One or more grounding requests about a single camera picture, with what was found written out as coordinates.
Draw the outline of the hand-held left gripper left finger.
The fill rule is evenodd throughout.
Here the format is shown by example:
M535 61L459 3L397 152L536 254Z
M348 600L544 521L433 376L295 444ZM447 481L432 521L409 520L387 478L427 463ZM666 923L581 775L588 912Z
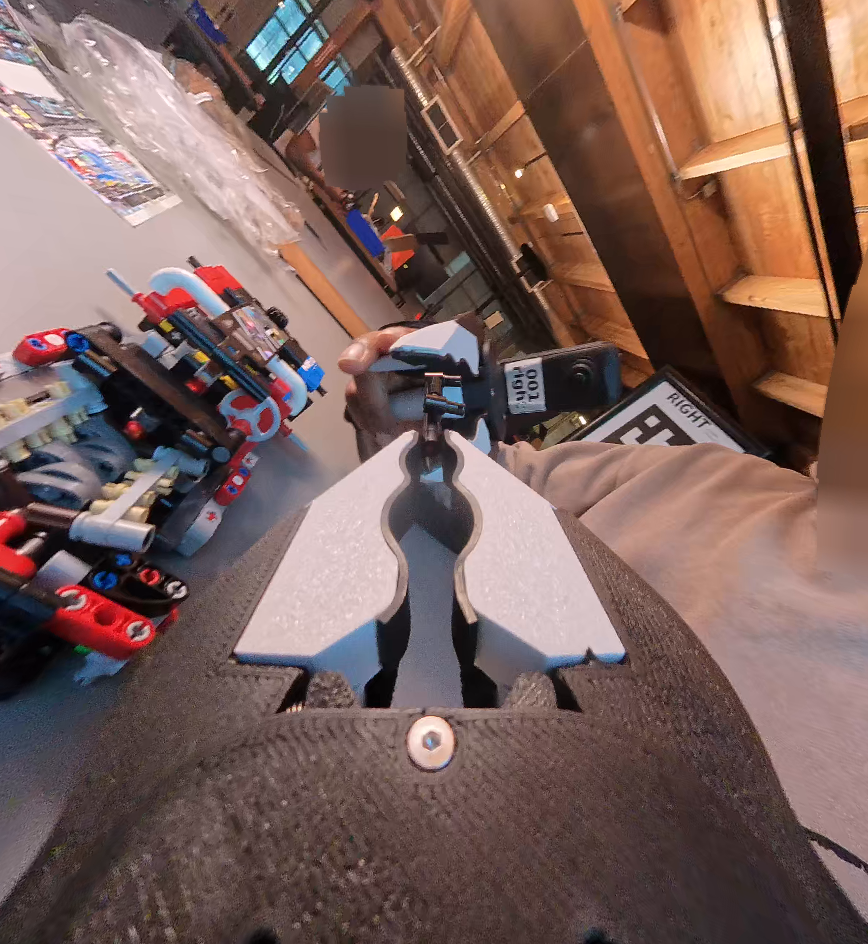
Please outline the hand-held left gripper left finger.
M236 643L242 665L381 670L406 599L391 508L409 485L405 432L315 498Z

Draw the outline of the clear plastic bags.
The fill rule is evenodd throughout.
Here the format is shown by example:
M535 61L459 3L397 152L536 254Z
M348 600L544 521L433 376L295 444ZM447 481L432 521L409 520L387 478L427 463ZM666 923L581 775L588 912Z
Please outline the clear plastic bags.
M163 182L189 191L260 255L299 242L305 220L237 132L180 84L157 53L82 14L61 28L70 71L108 129Z

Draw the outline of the partly built lego car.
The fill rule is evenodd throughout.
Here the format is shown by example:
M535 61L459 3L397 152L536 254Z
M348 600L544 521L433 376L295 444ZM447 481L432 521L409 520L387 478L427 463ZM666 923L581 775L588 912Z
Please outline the partly built lego car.
M105 671L168 629L190 557L246 491L257 449L325 395L324 370L231 272L190 258L102 321L0 355L0 698L73 649Z

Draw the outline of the silver ventilation duct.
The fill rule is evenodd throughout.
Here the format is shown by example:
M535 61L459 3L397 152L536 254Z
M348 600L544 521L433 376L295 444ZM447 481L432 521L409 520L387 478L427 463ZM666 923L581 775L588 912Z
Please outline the silver ventilation duct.
M445 159L452 165L454 171L472 195L476 205L479 206L487 218L489 226L506 251L509 266L514 276L519 281L523 291L531 298L532 307L542 312L542 323L552 335L554 334L553 310L545 298L543 289L537 284L529 282L529 278L526 276L522 245L519 242L514 242L498 208L494 206L479 177L476 176L472 161L464 153L464 139L459 125L454 121L447 103L441 95L430 91L421 79L414 64L418 57L418 53L412 57L407 56L397 45L391 51L391 58L400 76L404 78L407 88L411 90L419 104L421 119L437 139Z

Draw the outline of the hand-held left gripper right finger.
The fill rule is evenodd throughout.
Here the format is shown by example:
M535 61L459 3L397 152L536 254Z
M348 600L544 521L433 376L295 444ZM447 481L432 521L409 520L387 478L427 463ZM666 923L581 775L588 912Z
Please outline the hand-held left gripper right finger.
M475 666L517 677L626 656L556 509L471 441L445 433L451 484L473 512L454 595L476 631Z

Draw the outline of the person's torso beige hoodie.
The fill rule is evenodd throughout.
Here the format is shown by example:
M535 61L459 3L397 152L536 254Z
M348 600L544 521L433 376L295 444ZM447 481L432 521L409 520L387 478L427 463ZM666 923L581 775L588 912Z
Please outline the person's torso beige hoodie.
M868 586L815 567L814 513L695 532L590 513L590 526L723 667L802 824L868 865Z

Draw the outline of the large paned window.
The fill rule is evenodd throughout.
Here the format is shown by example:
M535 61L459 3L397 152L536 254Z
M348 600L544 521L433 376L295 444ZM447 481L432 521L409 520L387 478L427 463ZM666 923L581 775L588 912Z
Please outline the large paned window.
M261 24L251 29L242 51L251 66L255 91L263 94L300 78L352 6L352 2L342 1L269 2Z

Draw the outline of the holographic sticker sheet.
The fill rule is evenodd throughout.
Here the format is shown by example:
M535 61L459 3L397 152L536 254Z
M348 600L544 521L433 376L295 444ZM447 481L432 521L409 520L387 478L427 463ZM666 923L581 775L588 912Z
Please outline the holographic sticker sheet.
M70 94L48 56L0 2L0 116L133 227L180 204Z

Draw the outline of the framed white sign black code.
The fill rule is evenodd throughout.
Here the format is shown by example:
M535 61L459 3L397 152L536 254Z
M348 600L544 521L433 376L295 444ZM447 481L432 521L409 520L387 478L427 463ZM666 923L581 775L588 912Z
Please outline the framed white sign black code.
M617 405L572 433L567 442L717 444L759 458L769 459L772 455L770 448L669 366L656 371Z

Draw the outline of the person's right forearm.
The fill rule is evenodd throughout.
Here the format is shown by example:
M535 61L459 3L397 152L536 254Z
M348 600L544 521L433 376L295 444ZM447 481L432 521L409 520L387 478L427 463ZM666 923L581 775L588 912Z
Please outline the person's right forearm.
M496 458L558 510L624 528L721 530L774 509L816 507L815 478L720 444L501 444Z

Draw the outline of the blue storage bin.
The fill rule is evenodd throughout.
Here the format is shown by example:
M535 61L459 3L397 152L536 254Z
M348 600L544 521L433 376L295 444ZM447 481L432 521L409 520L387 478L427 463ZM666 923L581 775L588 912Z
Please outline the blue storage bin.
M366 217L357 206L347 211L345 221L357 242L363 246L370 257L377 260L384 257L386 247L382 238L377 233L370 218Z

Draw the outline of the black lego subassembly red pin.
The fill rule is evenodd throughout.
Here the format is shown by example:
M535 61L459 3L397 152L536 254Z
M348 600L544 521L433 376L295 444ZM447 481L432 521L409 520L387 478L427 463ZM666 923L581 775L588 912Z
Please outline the black lego subassembly red pin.
M419 448L422 471L431 475L442 464L444 421L466 417L463 377L459 374L426 372L423 379Z

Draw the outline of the person's right hand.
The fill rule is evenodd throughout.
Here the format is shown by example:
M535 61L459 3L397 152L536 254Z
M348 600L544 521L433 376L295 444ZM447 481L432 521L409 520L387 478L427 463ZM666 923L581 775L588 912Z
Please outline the person's right hand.
M371 367L389 353L392 345L411 327L391 325L354 339L340 354L337 366L347 375L345 419L356 433L359 461L364 464L413 426L399 421L390 405L390 392L404 379L399 375L372 372Z

